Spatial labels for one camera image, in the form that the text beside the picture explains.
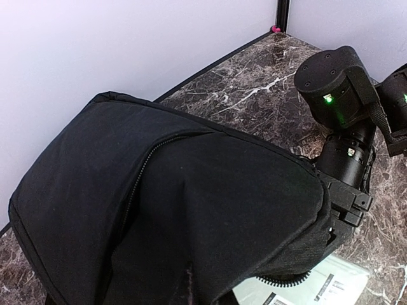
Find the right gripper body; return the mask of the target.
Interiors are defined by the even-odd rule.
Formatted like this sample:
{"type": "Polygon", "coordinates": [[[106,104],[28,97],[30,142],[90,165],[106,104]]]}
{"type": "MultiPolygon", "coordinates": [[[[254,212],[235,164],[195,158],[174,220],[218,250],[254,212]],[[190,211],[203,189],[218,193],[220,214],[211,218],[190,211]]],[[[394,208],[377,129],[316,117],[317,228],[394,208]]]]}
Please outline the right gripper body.
{"type": "Polygon", "coordinates": [[[373,198],[336,179],[326,179],[324,183],[328,187],[331,203],[331,237],[327,247],[339,248],[361,225],[373,198]]]}

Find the grey notebook with barcodes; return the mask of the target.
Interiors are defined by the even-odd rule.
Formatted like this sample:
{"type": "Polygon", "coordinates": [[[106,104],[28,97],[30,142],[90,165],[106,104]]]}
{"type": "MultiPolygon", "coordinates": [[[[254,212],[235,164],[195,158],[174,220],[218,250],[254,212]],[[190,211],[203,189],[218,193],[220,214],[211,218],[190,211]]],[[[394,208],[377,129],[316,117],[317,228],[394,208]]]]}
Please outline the grey notebook with barcodes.
{"type": "Polygon", "coordinates": [[[249,278],[233,293],[239,304],[355,304],[370,273],[357,264],[331,254],[294,286],[249,278]]]}

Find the black student backpack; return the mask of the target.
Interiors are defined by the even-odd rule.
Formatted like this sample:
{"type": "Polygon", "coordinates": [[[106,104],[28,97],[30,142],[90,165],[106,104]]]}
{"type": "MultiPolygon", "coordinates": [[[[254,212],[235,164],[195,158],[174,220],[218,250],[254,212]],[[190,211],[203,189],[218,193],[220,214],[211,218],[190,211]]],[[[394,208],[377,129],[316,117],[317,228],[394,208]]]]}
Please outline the black student backpack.
{"type": "Polygon", "coordinates": [[[331,227],[310,163],[111,91],[41,153],[9,216],[57,304],[221,304],[246,278],[312,269],[331,227]]]}

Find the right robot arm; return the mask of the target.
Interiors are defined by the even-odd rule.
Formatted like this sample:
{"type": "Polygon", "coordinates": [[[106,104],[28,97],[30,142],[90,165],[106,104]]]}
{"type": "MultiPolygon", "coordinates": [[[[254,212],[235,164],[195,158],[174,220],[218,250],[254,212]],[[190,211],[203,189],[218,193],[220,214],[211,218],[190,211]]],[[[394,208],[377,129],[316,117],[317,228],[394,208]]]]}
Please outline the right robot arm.
{"type": "Polygon", "coordinates": [[[328,250],[334,251],[370,209],[373,142],[380,130],[389,156],[406,154],[406,66],[377,85],[350,46],[320,51],[294,76],[312,117],[331,130],[312,163],[329,189],[333,223],[328,250]]]}

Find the right black frame post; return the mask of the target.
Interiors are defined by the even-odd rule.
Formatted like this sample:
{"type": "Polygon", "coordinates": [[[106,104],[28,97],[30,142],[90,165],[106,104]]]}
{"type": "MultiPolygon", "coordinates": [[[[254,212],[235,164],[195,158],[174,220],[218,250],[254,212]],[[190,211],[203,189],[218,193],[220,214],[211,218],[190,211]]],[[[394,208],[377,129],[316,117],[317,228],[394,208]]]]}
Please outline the right black frame post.
{"type": "Polygon", "coordinates": [[[290,0],[278,0],[275,32],[286,32],[289,21],[290,0]]]}

